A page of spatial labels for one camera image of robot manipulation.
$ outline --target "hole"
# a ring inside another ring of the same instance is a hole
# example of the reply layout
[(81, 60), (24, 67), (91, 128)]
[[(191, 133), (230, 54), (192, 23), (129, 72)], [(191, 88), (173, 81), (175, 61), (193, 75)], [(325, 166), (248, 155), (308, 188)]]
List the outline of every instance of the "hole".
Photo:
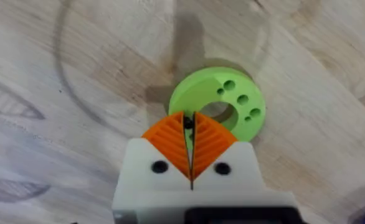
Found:
[(224, 88), (226, 90), (233, 90), (235, 88), (235, 83), (232, 80), (228, 80), (224, 83)]
[(257, 108), (254, 108), (253, 110), (250, 111), (250, 115), (254, 117), (260, 115), (260, 113), (261, 113), (260, 109)]
[(223, 89), (221, 89), (221, 88), (220, 88), (220, 89), (218, 89), (218, 90), (217, 90), (217, 94), (218, 94), (218, 95), (223, 95), (223, 94), (224, 94), (224, 90), (223, 90)]
[(214, 165), (214, 171), (220, 175), (228, 175), (231, 173), (231, 167), (225, 162), (219, 162)]
[(240, 105), (244, 105), (249, 101), (249, 97), (247, 95), (240, 95), (237, 101)]
[(207, 104), (199, 112), (221, 123), (232, 116), (235, 108), (226, 102), (213, 102)]
[(194, 127), (194, 121), (191, 118), (184, 117), (184, 128), (192, 129)]
[(162, 174), (169, 169), (169, 165), (164, 161), (156, 161), (152, 164), (151, 169), (155, 174)]

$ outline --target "orange v-shaped jaw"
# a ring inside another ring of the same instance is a hole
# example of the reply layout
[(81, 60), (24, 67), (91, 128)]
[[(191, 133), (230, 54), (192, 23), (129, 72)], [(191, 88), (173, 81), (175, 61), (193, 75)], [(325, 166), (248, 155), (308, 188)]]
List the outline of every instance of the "orange v-shaped jaw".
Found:
[(142, 138), (146, 138), (191, 182), (237, 141), (237, 138), (223, 125), (195, 112), (194, 147), (192, 169), (190, 169), (183, 111), (162, 119), (147, 130)]
[(144, 133), (146, 138), (189, 180), (188, 152), (184, 137), (184, 112), (178, 112), (163, 118)]
[(205, 171), (237, 138), (212, 118), (195, 112), (192, 181)]

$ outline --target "wooden surface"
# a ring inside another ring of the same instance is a hole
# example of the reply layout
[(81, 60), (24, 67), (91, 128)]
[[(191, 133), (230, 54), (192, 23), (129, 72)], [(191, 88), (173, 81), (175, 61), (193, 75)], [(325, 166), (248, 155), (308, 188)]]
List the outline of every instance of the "wooden surface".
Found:
[(365, 211), (365, 0), (0, 0), (0, 223), (112, 223), (127, 140), (211, 65), (265, 96), (269, 187)]

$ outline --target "green 3d printed disc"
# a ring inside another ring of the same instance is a hole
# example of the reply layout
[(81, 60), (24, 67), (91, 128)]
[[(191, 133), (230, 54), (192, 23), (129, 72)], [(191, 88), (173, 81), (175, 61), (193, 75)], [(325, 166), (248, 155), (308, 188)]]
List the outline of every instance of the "green 3d printed disc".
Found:
[(265, 102), (251, 79), (232, 68), (205, 68), (188, 76), (174, 90), (169, 114), (184, 111), (191, 117), (207, 104), (220, 101), (234, 108), (221, 124), (239, 141), (250, 141), (263, 126)]

